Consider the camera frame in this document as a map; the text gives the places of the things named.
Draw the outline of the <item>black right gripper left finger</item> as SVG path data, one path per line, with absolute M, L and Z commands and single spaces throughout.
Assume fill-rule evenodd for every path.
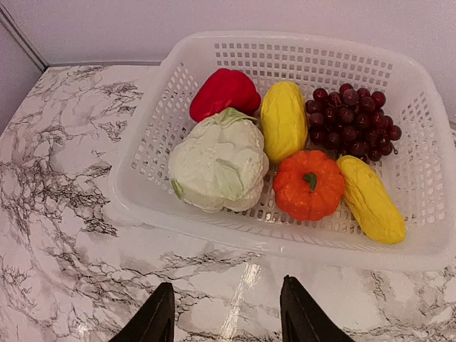
M 167 342 L 174 341 L 174 333 L 174 289 L 171 283 L 162 282 L 110 342 Z

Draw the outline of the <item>pale green cabbage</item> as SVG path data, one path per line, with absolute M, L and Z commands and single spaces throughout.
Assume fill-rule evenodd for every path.
M 170 153 L 177 197 L 205 212 L 243 212 L 260 200 L 269 159 L 255 118 L 233 108 L 205 118 Z

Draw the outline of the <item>dark red grape bunch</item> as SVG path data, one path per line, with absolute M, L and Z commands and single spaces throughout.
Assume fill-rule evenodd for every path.
M 342 84 L 337 91 L 313 91 L 306 101 L 311 143 L 336 157 L 352 155 L 362 161 L 377 162 L 398 154 L 394 143 L 402 130 L 385 114 L 385 93 Z

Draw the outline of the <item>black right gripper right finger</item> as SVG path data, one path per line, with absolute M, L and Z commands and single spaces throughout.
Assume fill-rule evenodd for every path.
M 353 342 L 294 276 L 284 277 L 280 311 L 282 341 Z

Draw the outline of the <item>orange mini pumpkin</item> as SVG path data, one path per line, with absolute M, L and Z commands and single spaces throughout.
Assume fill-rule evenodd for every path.
M 302 150 L 280 163 L 273 190 L 281 211 L 299 221 L 316 222 L 338 209 L 345 180 L 326 153 Z

